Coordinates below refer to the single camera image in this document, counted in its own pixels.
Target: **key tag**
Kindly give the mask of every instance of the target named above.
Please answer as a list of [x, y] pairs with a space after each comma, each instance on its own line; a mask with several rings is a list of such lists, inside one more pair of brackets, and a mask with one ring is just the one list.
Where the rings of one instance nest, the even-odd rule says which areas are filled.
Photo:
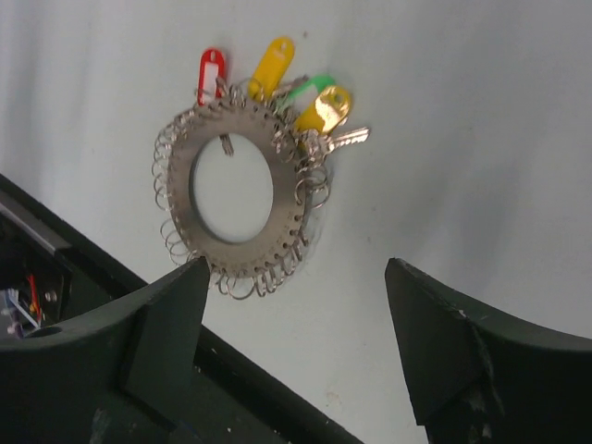
[[293, 105], [298, 111], [303, 111], [313, 102], [327, 86], [335, 85], [337, 82], [331, 76], [321, 74], [310, 78], [298, 88], [292, 90], [281, 105], [280, 110]]
[[214, 98], [222, 96], [216, 85], [216, 78], [226, 79], [226, 58], [217, 48], [208, 48], [200, 61], [200, 78], [197, 83], [197, 103], [199, 106], [209, 104]]
[[317, 130], [319, 134], [329, 134], [350, 114], [351, 108], [352, 98], [345, 88], [327, 86], [296, 119], [294, 126], [298, 131]]
[[293, 57], [294, 43], [290, 38], [279, 37], [274, 40], [253, 73], [253, 80], [249, 82], [249, 95], [258, 102], [269, 99]]

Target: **circular hole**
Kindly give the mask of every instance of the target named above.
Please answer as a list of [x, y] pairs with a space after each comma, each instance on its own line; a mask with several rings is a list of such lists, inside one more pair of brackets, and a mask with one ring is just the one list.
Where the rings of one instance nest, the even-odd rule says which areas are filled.
[[265, 226], [273, 182], [265, 158], [248, 139], [230, 134], [234, 155], [219, 138], [210, 141], [193, 167], [193, 199], [207, 228], [222, 241], [242, 243]]

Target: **red key tag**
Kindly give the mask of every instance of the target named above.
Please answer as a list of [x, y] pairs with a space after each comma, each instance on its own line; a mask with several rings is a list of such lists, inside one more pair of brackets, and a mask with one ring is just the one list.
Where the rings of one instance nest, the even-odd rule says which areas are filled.
[[203, 52], [200, 62], [200, 80], [197, 84], [199, 106], [208, 104], [214, 97], [222, 96], [216, 87], [216, 77], [226, 79], [226, 58], [219, 49], [208, 48]]

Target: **metal washer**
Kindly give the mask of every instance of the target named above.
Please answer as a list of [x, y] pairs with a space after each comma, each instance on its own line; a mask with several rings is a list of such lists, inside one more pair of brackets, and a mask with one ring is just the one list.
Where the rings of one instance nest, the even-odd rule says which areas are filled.
[[[250, 99], [244, 106], [231, 105], [227, 99], [219, 99], [211, 106], [215, 112], [198, 110], [172, 146], [167, 169], [171, 218], [185, 246], [194, 255], [205, 256], [210, 265], [226, 270], [229, 276], [255, 277], [290, 253], [304, 218], [304, 204], [294, 199], [298, 183], [294, 165], [282, 163], [271, 143], [274, 134], [285, 126], [267, 108]], [[229, 243], [215, 236], [200, 217], [193, 199], [192, 175], [202, 149], [214, 138], [230, 133], [240, 134], [259, 148], [274, 187], [271, 212], [264, 228], [242, 243]], [[287, 140], [287, 148], [295, 150], [295, 141]]]

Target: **metal ring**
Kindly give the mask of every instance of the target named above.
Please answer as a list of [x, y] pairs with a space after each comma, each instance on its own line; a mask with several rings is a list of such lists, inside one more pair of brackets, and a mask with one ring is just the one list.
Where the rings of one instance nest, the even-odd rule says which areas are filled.
[[298, 204], [302, 204], [303, 203], [303, 200], [300, 197], [300, 193], [299, 193], [302, 185], [305, 185], [306, 183], [312, 183], [313, 186], [315, 186], [315, 182], [317, 180], [320, 180], [320, 179], [317, 179], [317, 178], [312, 177], [312, 176], [306, 176], [306, 177], [303, 177], [300, 180], [298, 180], [298, 182], [296, 182], [296, 187], [294, 187], [294, 199], [296, 200], [296, 202]]
[[276, 284], [276, 290], [278, 289], [278, 287], [280, 285], [282, 285], [284, 283], [284, 281], [286, 280], [287, 275], [284, 273], [284, 271], [281, 269], [281, 267], [279, 268], [279, 277], [276, 274], [276, 268], [273, 266], [272, 268], [270, 268], [270, 275], [271, 278], [274, 279], [274, 282]]
[[298, 233], [298, 239], [300, 240], [300, 242], [302, 242], [302, 245], [304, 247], [308, 247], [310, 241], [308, 241], [308, 239], [306, 238], [306, 235], [304, 234], [303, 231], [301, 231], [300, 233]]
[[259, 286], [259, 278], [261, 277], [261, 275], [257, 275], [255, 277], [253, 277], [254, 281], [255, 281], [255, 289], [257, 290], [257, 294], [259, 295], [260, 298], [264, 298], [266, 295], [265, 292], [265, 286], [262, 283], [261, 287]]
[[296, 258], [298, 259], [298, 262], [302, 262], [302, 259], [304, 258], [303, 254], [302, 254], [302, 250], [300, 248], [300, 243], [296, 242], [294, 243], [294, 245], [292, 246], [292, 250], [294, 251], [294, 254], [296, 255]]
[[256, 86], [258, 86], [258, 91], [261, 92], [260, 97], [259, 97], [259, 102], [263, 102], [264, 99], [264, 87], [263, 87], [263, 83], [261, 83], [261, 81], [259, 81], [258, 79], [255, 79], [253, 77], [248, 77], [246, 79], [243, 79], [239, 82], [236, 83], [236, 87], [238, 89], [240, 89], [242, 86], [244, 86], [245, 84], [250, 85], [251, 83], [255, 83]]
[[280, 257], [278, 259], [279, 260], [279, 266], [281, 268], [281, 271], [284, 272], [284, 274], [286, 276], [292, 276], [294, 274], [295, 268], [292, 268], [290, 271], [288, 271], [288, 266], [286, 265], [286, 257], [288, 257], [288, 256]]
[[210, 282], [208, 283], [208, 289], [212, 289], [218, 285], [219, 280], [222, 278], [220, 272], [214, 266], [210, 266]]
[[[222, 281], [224, 280], [224, 278], [226, 278], [226, 291], [222, 290]], [[220, 294], [223, 294], [225, 296], [228, 295], [228, 273], [224, 268], [222, 268], [222, 270], [220, 271], [220, 279], [217, 282], [217, 286]]]
[[251, 285], [251, 289], [249, 290], [249, 292], [247, 294], [245, 294], [244, 296], [237, 296], [237, 295], [233, 294], [230, 289], [228, 289], [228, 294], [230, 295], [230, 297], [236, 301], [244, 301], [245, 299], [249, 298], [253, 294], [253, 292], [255, 291], [255, 278], [253, 276], [251, 276], [250, 280], [253, 284]]
[[331, 187], [329, 187], [328, 184], [325, 184], [325, 186], [323, 188], [321, 188], [319, 190], [314, 190], [313, 192], [321, 192], [322, 190], [326, 190], [327, 194], [325, 195], [325, 198], [321, 202], [316, 203], [312, 206], [312, 208], [311, 208], [312, 210], [316, 210], [316, 209], [320, 208], [321, 206], [326, 204], [327, 201], [329, 200], [329, 196], [331, 195]]
[[[187, 122], [184, 136], [172, 145], [168, 161], [167, 186], [168, 206], [177, 232], [189, 251], [196, 251], [208, 262], [226, 269], [229, 275], [238, 275], [245, 270], [245, 277], [257, 274], [256, 268], [265, 268], [273, 263], [276, 254], [285, 255], [296, 238], [290, 234], [302, 226], [304, 203], [293, 198], [297, 176], [290, 164], [280, 162], [271, 145], [275, 127], [283, 123], [271, 115], [264, 105], [247, 99], [247, 106], [235, 107], [230, 112], [218, 99], [211, 103], [214, 114], [198, 112]], [[249, 139], [263, 154], [271, 172], [274, 197], [267, 223], [253, 239], [243, 243], [228, 243], [215, 237], [199, 215], [192, 198], [193, 166], [202, 149], [221, 134], [239, 133]], [[287, 139], [290, 148], [295, 141]]]
[[[168, 206], [168, 194], [166, 192], [161, 192], [161, 191], [166, 191], [166, 187], [164, 185], [161, 185], [158, 190], [156, 190], [156, 194], [154, 195], [154, 201], [156, 202], [156, 206], [158, 208], [160, 208], [163, 211], [167, 211], [170, 212], [170, 207]], [[158, 199], [166, 199], [165, 203], [160, 202]]]
[[276, 272], [273, 266], [267, 268], [267, 270], [263, 273], [263, 282], [265, 283], [265, 289], [267, 290], [268, 294], [274, 293], [278, 289], [278, 283], [276, 282]]

